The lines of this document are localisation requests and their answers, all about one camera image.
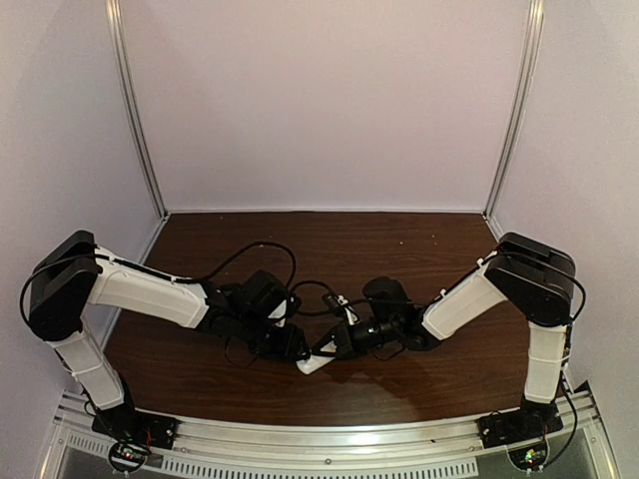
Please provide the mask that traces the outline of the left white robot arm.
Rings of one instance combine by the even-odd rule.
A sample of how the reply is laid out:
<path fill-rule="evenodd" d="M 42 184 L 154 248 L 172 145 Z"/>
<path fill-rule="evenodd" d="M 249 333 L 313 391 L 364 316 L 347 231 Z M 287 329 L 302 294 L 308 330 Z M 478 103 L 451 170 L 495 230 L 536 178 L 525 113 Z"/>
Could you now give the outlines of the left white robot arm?
<path fill-rule="evenodd" d="M 19 311 L 86 391 L 98 420 L 115 434 L 141 423 L 125 379 L 109 363 L 83 319 L 87 305 L 106 305 L 182 328 L 239 339 L 262 358 L 310 357 L 304 332 L 290 322 L 301 302 L 275 275 L 258 270 L 239 284 L 214 275 L 176 276 L 113 254 L 92 233 L 70 235 L 25 280 Z"/>

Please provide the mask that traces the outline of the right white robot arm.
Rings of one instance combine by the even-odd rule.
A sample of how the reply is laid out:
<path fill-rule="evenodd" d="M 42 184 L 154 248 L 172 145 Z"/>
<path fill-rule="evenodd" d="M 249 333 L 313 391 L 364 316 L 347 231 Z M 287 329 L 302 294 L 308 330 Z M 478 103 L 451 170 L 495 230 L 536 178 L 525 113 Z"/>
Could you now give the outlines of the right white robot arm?
<path fill-rule="evenodd" d="M 357 318 L 352 302 L 334 296 L 331 312 L 339 323 L 297 367 L 311 374 L 333 360 L 359 357 L 390 342 L 407 350 L 430 351 L 485 312 L 509 302 L 523 314 L 530 331 L 523 398 L 510 418 L 522 426 L 547 429 L 556 415 L 570 329 L 580 313 L 572 307 L 574 292 L 583 288 L 575 272 L 567 253 L 507 233 L 474 269 L 426 305 L 411 301 L 398 280 L 376 277 L 362 289 L 371 317 Z"/>

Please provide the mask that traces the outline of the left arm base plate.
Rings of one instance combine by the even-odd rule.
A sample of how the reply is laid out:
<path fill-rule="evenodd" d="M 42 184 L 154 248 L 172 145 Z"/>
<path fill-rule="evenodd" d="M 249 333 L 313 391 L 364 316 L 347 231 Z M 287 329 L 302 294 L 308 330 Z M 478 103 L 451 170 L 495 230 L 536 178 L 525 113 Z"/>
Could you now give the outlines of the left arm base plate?
<path fill-rule="evenodd" d="M 171 450 L 178 428 L 174 417 L 138 410 L 99 410 L 91 429 L 113 439 Z"/>

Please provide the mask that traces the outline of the white remote control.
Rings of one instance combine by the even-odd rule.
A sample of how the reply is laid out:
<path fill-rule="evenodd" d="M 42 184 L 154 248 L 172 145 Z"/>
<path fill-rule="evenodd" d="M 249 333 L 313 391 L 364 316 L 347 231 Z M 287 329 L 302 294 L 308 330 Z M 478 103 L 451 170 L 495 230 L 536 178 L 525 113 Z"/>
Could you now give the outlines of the white remote control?
<path fill-rule="evenodd" d="M 334 359 L 322 358 L 318 356 L 312 356 L 308 360 L 299 360 L 296 362 L 298 370 L 305 375 L 310 375 L 319 369 L 325 367 Z"/>

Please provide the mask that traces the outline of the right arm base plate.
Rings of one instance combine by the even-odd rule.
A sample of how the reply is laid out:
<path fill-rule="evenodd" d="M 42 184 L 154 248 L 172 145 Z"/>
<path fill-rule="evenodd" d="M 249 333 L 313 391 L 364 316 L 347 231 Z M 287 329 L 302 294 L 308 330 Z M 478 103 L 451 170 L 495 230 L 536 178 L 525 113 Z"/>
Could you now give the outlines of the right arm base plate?
<path fill-rule="evenodd" d="M 543 439 L 563 428 L 563 421 L 554 405 L 542 409 L 493 411 L 479 417 L 476 424 L 485 449 Z"/>

